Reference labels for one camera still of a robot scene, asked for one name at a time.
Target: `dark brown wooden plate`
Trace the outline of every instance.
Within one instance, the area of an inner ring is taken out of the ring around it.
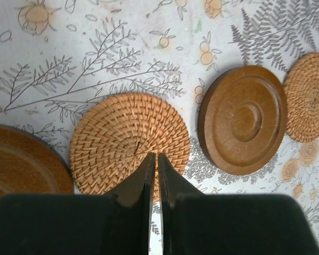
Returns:
[[[208,89],[198,116],[206,156],[235,175],[270,161],[286,131],[287,103],[276,76],[259,66],[229,70]]]
[[[0,197],[8,193],[73,193],[65,162],[33,135],[0,125]]]

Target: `round woven mat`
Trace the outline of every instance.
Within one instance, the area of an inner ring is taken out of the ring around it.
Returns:
[[[113,96],[94,106],[76,127],[70,147],[72,176],[82,193],[103,194],[133,173],[148,152],[166,153],[183,174],[189,134],[182,117],[148,94]]]
[[[253,173],[276,153],[286,131],[287,104],[276,76],[244,66],[218,77],[203,98],[198,137],[203,152],[220,169]]]
[[[8,193],[73,193],[65,162],[33,135],[0,125],[0,197]]]
[[[319,136],[319,53],[301,58],[285,80],[287,132],[298,142]]]

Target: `floral tablecloth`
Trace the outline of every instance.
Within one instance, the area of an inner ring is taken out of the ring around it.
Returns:
[[[0,1],[0,123],[43,139],[68,160],[71,134],[108,95],[142,91],[182,115],[191,153],[184,176],[205,193],[284,193],[319,244],[319,139],[285,135],[261,170],[229,175],[203,155],[199,104],[222,72],[261,65],[283,81],[319,51],[319,0]],[[159,204],[150,249],[161,254]]]

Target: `round wooden tray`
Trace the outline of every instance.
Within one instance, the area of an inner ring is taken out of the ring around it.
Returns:
[[[133,173],[148,152],[166,153],[183,174],[189,158],[187,127],[160,98],[119,94],[94,106],[76,127],[70,147],[72,176],[82,193],[103,194]],[[159,199],[157,172],[154,199]]]
[[[276,76],[263,67],[245,66],[223,73],[208,89],[198,116],[198,137],[217,167],[245,175],[273,157],[286,122],[286,97]]]
[[[0,125],[0,197],[8,193],[73,193],[64,161],[33,135]]]
[[[287,75],[287,132],[298,142],[319,137],[319,52],[301,58]]]

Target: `large woven coaster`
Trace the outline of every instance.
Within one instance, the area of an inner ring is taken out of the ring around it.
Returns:
[[[189,135],[182,117],[148,94],[113,96],[93,107],[76,127],[70,148],[72,176],[82,193],[103,194],[133,173],[148,152],[166,153],[183,174]],[[154,199],[159,199],[157,177]]]
[[[259,170],[286,131],[287,104],[276,76],[260,66],[229,70],[208,89],[198,115],[203,152],[235,175]]]
[[[301,58],[285,80],[287,132],[296,141],[319,136],[319,53]]]
[[[33,135],[0,125],[0,197],[8,193],[73,193],[65,162]]]

